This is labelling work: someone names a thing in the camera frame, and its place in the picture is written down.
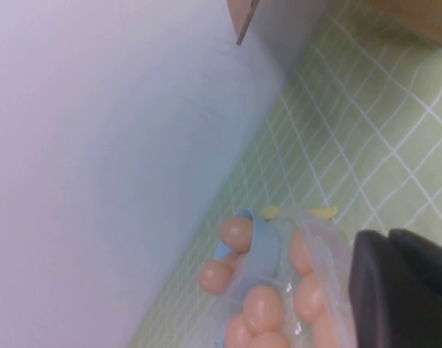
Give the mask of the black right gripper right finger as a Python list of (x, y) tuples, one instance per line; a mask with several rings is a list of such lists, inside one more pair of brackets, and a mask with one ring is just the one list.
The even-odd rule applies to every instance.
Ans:
[(442, 300), (442, 246), (402, 228), (391, 229), (388, 240), (410, 270)]

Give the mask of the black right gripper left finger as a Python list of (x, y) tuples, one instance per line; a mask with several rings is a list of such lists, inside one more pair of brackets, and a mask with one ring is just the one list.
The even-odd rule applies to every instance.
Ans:
[(349, 298), (358, 347), (442, 347), (442, 300), (410, 270), (388, 235), (357, 233)]

